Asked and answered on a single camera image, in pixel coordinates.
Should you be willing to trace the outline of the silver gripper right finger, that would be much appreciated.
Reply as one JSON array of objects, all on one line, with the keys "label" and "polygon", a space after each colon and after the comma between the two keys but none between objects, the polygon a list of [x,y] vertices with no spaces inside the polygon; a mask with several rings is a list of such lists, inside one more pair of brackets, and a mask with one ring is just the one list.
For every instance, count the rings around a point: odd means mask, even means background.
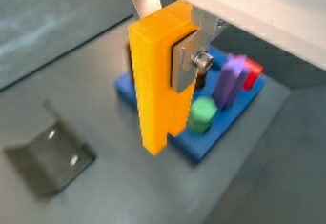
[{"label": "silver gripper right finger", "polygon": [[182,93],[197,81],[198,71],[208,71],[213,56],[208,49],[229,23],[205,10],[194,7],[192,23],[197,28],[173,45],[172,87]]}]

